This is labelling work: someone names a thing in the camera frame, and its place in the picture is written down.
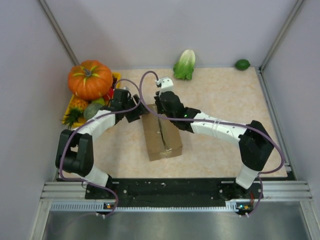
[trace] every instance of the toy fruit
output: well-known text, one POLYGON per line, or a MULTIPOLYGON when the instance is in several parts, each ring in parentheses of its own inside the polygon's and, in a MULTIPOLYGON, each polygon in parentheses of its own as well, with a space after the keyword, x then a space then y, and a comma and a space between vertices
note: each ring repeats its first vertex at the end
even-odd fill
POLYGON ((100 108, 103 107, 104 105, 105 105, 104 103, 103 105, 100 103, 90 103, 83 112, 83 116, 85 120, 88 121, 89 119, 93 118, 97 114, 97 112, 100 110, 100 108))
POLYGON ((194 67, 196 63, 196 55, 195 52, 191 49, 185 50, 179 61, 173 67, 173 76, 176 79, 192 79, 192 73, 194 72, 194 67))
POLYGON ((109 89, 109 92, 103 96, 104 100, 106 102, 110 101, 110 99, 112 99, 112 97, 114 96, 114 91, 112 88, 109 89))
POLYGON ((116 88, 116 82, 117 82, 118 79, 113 75, 112 75, 112 78, 113 78, 113 83, 112 83, 112 87, 111 88, 115 89, 116 88))
POLYGON ((111 70, 97 60, 87 60, 71 68, 68 87, 77 97, 95 100, 105 95, 113 84, 111 70))
POLYGON ((74 123, 78 121, 78 118, 82 116, 89 103, 79 97, 74 97, 69 103, 70 111, 63 119, 63 124, 68 125, 70 129, 74 123))
POLYGON ((91 101, 92 104, 102 104, 105 105, 105 99, 103 97, 100 97, 96 100, 91 101))
POLYGON ((235 63, 235 68, 244 71, 247 70, 250 67, 250 62, 246 59, 240 59, 235 63))

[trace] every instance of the white wall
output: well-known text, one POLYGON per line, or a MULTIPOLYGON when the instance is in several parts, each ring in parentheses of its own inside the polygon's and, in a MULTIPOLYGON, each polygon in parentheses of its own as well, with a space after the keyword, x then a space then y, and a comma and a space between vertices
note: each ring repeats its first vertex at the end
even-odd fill
POLYGON ((52 180, 72 67, 35 0, 0 8, 0 239, 29 238, 52 180))
POLYGON ((78 60, 113 69, 260 66, 296 0, 47 0, 78 60))
POLYGON ((320 1, 306 1, 265 71, 291 161, 320 210, 320 1))

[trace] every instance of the brown cardboard box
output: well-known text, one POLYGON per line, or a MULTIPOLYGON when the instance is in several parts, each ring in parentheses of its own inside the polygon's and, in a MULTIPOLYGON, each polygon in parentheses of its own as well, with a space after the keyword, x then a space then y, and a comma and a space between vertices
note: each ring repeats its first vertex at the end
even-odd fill
MULTIPOLYGON (((148 105, 155 112, 155 104, 148 105)), ((169 120, 149 113, 142 115, 144 138, 149 160, 168 159, 182 154, 179 129, 169 120)))

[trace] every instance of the orange pumpkin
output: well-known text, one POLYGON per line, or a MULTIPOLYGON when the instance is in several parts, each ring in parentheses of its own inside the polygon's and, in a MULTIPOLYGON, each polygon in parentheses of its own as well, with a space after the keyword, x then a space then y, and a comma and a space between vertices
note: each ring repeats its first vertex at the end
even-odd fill
POLYGON ((97 60, 87 60, 71 68, 68 87, 77 97, 91 101, 109 92, 113 83, 111 70, 97 60))

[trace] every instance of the yellow tray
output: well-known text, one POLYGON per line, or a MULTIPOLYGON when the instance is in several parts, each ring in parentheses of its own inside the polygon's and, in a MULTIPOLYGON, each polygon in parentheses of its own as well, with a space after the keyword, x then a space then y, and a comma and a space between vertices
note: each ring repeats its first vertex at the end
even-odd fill
MULTIPOLYGON (((121 73, 119 73, 119 72, 113 72, 112 75, 115 76, 117 80, 121 79, 121 73)), ((121 83, 119 82, 119 83, 115 86, 115 88, 116 88, 116 89, 120 88, 120 84, 121 84, 121 83)), ((62 123, 63 123, 63 124, 65 124, 64 119, 65 119, 65 118, 67 117, 67 115, 70 113, 70 102, 74 99, 74 97, 75 97, 75 95, 72 94, 72 97, 71 97, 71 99, 70 99, 70 101, 69 101, 68 107, 66 108, 66 111, 65 111, 64 116, 63 116, 63 119, 62 119, 62 123)), ((81 116, 81 117, 78 119, 78 122, 75 122, 75 123, 72 125, 71 128, 74 129, 74 128, 80 127, 80 126, 83 125, 84 123, 86 123, 86 119, 85 119, 83 116, 81 116)))

